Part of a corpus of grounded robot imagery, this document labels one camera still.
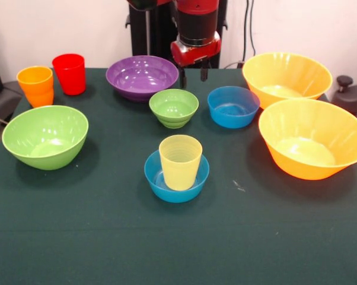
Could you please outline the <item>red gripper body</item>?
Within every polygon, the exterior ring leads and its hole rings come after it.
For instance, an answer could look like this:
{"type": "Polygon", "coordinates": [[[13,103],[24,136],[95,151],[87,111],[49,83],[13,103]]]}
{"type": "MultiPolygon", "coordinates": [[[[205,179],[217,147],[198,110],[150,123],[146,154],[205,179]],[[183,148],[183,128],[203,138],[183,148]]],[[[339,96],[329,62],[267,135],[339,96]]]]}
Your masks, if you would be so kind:
{"type": "Polygon", "coordinates": [[[171,43],[170,49],[175,63],[186,67],[217,55],[221,50],[221,38],[216,31],[210,43],[204,46],[187,46],[177,39],[171,43]]]}

